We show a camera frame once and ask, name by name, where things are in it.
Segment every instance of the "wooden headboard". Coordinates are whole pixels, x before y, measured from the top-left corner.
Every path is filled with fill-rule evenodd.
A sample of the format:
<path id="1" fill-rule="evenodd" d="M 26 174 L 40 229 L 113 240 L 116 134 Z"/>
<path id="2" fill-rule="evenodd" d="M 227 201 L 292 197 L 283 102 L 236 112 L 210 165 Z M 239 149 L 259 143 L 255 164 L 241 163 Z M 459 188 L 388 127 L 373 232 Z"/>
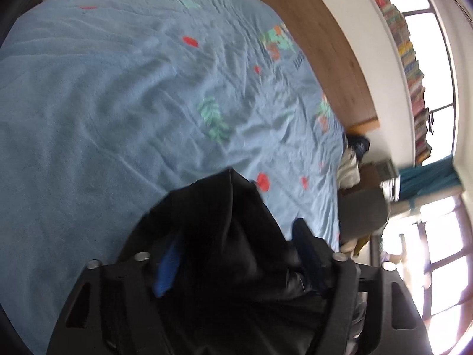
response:
<path id="1" fill-rule="evenodd" d="M 333 111 L 349 134 L 379 128 L 368 85 L 337 21 L 322 0 L 262 0 L 307 56 Z"/>

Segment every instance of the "red spot print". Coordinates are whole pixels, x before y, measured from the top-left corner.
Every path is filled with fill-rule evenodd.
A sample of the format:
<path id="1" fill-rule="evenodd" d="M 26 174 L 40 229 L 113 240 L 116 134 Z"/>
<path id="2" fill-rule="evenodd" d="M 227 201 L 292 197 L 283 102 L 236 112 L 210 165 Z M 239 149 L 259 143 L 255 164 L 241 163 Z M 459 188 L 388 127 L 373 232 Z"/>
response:
<path id="1" fill-rule="evenodd" d="M 256 178 L 256 185 L 263 191 L 268 192 L 269 190 L 269 179 L 268 176 L 262 172 L 259 173 L 258 177 Z"/>
<path id="2" fill-rule="evenodd" d="M 189 36 L 184 36 L 182 38 L 182 41 L 184 41 L 187 45 L 190 45 L 191 47 L 197 48 L 199 46 L 199 43 L 197 42 L 197 40 Z"/>
<path id="3" fill-rule="evenodd" d="M 305 190 L 307 190 L 307 188 L 309 188 L 309 181 L 306 178 L 306 176 L 302 176 L 300 178 L 300 182 L 302 183 L 302 188 L 304 188 Z"/>

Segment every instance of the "black cloth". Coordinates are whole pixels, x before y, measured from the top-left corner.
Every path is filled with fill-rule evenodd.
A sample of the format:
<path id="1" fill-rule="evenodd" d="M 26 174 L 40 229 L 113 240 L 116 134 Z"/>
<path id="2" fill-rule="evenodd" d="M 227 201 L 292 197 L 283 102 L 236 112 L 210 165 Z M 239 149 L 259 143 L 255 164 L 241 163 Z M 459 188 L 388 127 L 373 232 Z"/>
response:
<path id="1" fill-rule="evenodd" d="M 322 333 L 327 302 L 256 186 L 232 169 L 171 192 L 139 222 L 120 255 L 179 236 L 184 255 L 159 314 L 175 354 L 305 354 Z"/>

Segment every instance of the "curtain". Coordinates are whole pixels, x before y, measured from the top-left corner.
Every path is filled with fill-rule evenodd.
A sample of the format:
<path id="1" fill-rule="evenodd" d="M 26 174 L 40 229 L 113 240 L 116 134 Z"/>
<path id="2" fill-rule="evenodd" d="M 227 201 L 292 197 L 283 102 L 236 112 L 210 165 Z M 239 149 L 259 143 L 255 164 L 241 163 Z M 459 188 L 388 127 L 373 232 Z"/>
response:
<path id="1" fill-rule="evenodd" d="M 423 195 L 461 185 L 460 179 L 453 168 L 452 156 L 422 167 L 401 169 L 401 188 L 399 201 L 414 200 Z"/>

